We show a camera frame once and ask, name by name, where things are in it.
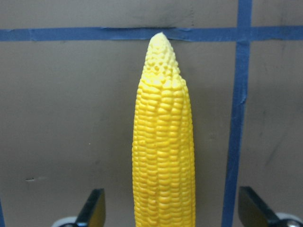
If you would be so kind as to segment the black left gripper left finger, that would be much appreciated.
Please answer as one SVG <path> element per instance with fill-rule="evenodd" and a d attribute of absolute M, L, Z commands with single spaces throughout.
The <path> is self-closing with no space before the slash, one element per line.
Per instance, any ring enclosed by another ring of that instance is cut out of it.
<path fill-rule="evenodd" d="M 106 220 L 105 190 L 94 189 L 75 221 L 77 227 L 103 227 Z"/>

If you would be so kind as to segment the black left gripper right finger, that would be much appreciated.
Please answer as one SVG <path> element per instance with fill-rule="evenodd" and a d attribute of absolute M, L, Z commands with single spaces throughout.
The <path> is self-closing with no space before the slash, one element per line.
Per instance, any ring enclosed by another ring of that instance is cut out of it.
<path fill-rule="evenodd" d="M 249 186 L 241 186 L 238 197 L 238 215 L 244 227 L 286 227 L 273 210 Z"/>

